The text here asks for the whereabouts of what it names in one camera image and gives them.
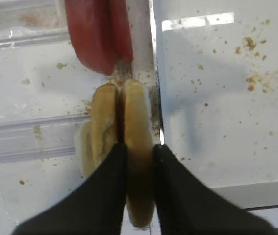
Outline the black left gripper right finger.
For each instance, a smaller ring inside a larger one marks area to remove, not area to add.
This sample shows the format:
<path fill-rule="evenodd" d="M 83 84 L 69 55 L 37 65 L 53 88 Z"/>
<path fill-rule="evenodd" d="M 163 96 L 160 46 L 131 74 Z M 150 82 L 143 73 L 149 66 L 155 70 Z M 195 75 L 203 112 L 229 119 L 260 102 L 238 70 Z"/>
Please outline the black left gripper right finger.
<path fill-rule="evenodd" d="M 200 182 L 166 145 L 154 147 L 154 197 L 163 235 L 276 235 L 275 228 Z"/>

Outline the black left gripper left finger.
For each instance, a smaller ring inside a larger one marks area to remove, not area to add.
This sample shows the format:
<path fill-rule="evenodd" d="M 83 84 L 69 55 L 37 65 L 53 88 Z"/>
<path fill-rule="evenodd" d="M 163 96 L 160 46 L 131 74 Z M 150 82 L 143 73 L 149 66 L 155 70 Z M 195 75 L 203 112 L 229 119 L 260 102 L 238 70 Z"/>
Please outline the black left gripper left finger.
<path fill-rule="evenodd" d="M 127 148 L 116 144 L 65 199 L 23 222 L 15 235 L 119 235 L 126 200 Z"/>

